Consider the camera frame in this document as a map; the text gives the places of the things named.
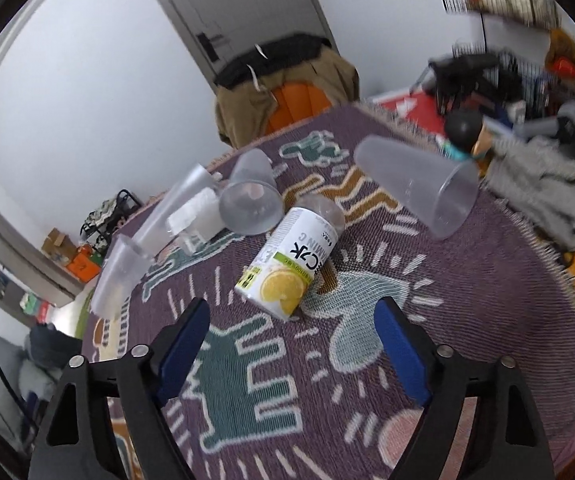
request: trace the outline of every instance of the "gray door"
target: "gray door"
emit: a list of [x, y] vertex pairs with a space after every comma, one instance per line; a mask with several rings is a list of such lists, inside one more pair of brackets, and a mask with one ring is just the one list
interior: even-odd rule
[[256, 44], [292, 32], [331, 34], [315, 0], [160, 0], [173, 7], [187, 31], [181, 37], [196, 57], [203, 73], [212, 79], [224, 65]]

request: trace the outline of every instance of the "gray pillow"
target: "gray pillow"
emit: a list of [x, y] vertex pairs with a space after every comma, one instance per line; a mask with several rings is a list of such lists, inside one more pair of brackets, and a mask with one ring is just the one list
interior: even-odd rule
[[36, 366], [29, 359], [25, 359], [20, 366], [18, 387], [24, 399], [34, 392], [41, 400], [50, 400], [56, 389], [56, 381]]
[[[0, 336], [0, 368], [18, 396], [20, 396], [18, 375], [25, 358], [25, 351], [21, 347], [10, 343]], [[13, 436], [18, 438], [22, 421], [23, 415], [20, 409], [0, 380], [0, 434], [7, 438], [10, 437], [10, 430], [5, 424], [6, 422], [14, 432]]]

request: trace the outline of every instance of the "green figure pattern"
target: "green figure pattern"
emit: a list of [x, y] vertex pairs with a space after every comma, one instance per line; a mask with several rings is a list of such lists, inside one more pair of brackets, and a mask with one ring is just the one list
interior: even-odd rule
[[240, 242], [245, 237], [235, 235], [231, 231], [224, 230], [202, 249], [198, 250], [192, 256], [187, 256], [181, 248], [175, 248], [160, 264], [154, 264], [147, 272], [147, 281], [142, 285], [142, 302], [145, 303], [152, 296], [152, 290], [168, 278], [191, 267], [199, 262], [211, 258], [215, 254], [223, 251], [232, 242]]
[[202, 402], [208, 425], [200, 436], [203, 452], [303, 430], [301, 410], [287, 404], [298, 399], [294, 378], [254, 380], [254, 368], [286, 355], [280, 337], [249, 343], [272, 327], [267, 314], [256, 314], [227, 330], [210, 326], [183, 394], [184, 399]]
[[374, 327], [376, 302], [391, 296], [400, 307], [410, 293], [410, 283], [367, 271], [344, 271], [335, 290], [319, 296], [321, 276], [301, 301], [306, 316], [318, 319], [340, 317], [330, 338], [330, 363], [334, 370], [353, 374], [374, 363], [383, 343]]
[[282, 158], [298, 157], [301, 164], [307, 168], [327, 168], [349, 156], [348, 150], [341, 150], [336, 142], [330, 140], [333, 138], [334, 134], [326, 130], [312, 132], [304, 139], [283, 144], [278, 154]]

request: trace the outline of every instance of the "stuffed toy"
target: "stuffed toy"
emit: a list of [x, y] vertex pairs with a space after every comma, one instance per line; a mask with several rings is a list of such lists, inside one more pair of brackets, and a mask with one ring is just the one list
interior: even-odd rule
[[545, 56], [545, 68], [562, 80], [575, 84], [575, 41], [561, 28], [550, 31], [550, 49]]

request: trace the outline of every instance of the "coat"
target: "coat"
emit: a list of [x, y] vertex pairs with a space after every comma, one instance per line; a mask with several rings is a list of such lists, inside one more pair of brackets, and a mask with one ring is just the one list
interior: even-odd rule
[[357, 69], [326, 46], [318, 57], [293, 67], [248, 80], [229, 90], [216, 90], [216, 124], [223, 142], [241, 148], [262, 137], [278, 103], [272, 90], [290, 82], [305, 82], [322, 90], [332, 105], [359, 99]]

